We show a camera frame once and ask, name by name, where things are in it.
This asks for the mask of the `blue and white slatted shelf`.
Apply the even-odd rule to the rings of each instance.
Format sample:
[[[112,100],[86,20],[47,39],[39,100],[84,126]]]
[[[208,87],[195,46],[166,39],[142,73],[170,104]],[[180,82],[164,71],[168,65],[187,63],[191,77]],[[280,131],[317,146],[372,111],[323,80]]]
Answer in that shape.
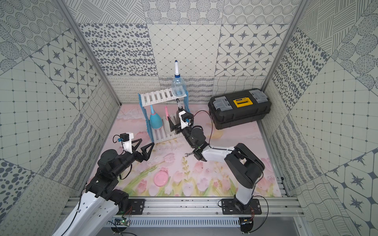
[[[179,135],[175,134],[175,132],[170,132],[169,130],[169,124],[168,121],[165,119],[165,110],[156,110],[155,107],[157,104],[160,105],[167,105],[168,102],[176,102],[176,99],[179,99],[183,105],[183,109],[186,111],[189,111],[189,98],[188,98],[188,92],[186,91],[186,94],[181,97],[176,97],[173,95],[171,88],[169,89],[162,89],[147,93],[141,93],[138,95],[139,105],[141,107],[142,113],[144,115],[144,118],[146,120],[146,127],[147,132],[149,134],[149,137],[152,142],[154,143],[161,143],[168,140],[172,140],[177,138]],[[160,129],[152,129],[150,124],[150,115],[151,115],[151,109],[150,105],[153,105],[154,110],[160,115],[162,118],[163,126]],[[169,116],[172,119],[172,121],[177,124],[177,110],[170,110]]]

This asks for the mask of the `teal pink spray bottle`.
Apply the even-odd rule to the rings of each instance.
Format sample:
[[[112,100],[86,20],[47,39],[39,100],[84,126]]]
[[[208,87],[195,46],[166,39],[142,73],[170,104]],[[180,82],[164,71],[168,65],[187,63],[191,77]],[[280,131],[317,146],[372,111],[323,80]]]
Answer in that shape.
[[[150,124],[152,129],[160,129],[163,126],[162,118],[154,110],[153,105],[150,105],[151,115],[150,115]]]

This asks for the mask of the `clear blue spray bottle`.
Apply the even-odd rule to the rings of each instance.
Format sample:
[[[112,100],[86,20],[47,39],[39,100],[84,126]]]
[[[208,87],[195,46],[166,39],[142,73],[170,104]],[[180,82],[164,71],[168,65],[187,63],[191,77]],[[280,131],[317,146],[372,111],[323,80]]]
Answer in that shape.
[[[175,60],[175,73],[174,73],[174,78],[171,82],[171,90],[172,90],[173,95],[175,95],[176,97],[181,97],[186,94],[186,83],[181,78],[177,60]]]

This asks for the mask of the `smoky grey spray bottle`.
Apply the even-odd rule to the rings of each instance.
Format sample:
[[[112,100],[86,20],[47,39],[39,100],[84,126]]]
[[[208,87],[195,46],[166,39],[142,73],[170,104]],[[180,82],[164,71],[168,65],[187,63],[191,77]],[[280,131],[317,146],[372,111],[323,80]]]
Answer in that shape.
[[[181,112],[183,111],[183,105],[179,99],[176,99],[177,105],[178,105],[178,111]]]

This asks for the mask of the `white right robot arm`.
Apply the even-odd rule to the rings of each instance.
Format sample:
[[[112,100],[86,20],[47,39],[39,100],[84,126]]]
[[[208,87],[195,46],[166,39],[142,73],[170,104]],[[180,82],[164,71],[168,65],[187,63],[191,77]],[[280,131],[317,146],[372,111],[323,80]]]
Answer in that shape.
[[[262,179],[265,165],[249,148],[238,143],[234,147],[213,147],[207,141],[203,128],[193,126],[194,117],[189,117],[178,124],[171,118],[168,123],[171,131],[182,134],[189,146],[193,149],[194,157],[203,162],[224,162],[236,180],[239,182],[238,190],[234,196],[234,206],[245,210],[253,199],[253,192],[257,183]]]

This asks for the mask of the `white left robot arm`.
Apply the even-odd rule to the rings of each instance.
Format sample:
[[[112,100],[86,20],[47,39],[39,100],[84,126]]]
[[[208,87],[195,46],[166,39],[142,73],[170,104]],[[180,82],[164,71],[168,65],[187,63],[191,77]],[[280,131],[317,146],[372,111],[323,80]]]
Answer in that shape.
[[[109,149],[101,155],[95,176],[55,236],[95,236],[119,212],[142,214],[145,200],[130,200],[129,194],[116,186],[119,176],[134,162],[149,160],[154,143],[138,151],[142,139],[132,140],[131,135],[122,134],[120,141],[123,153]]]

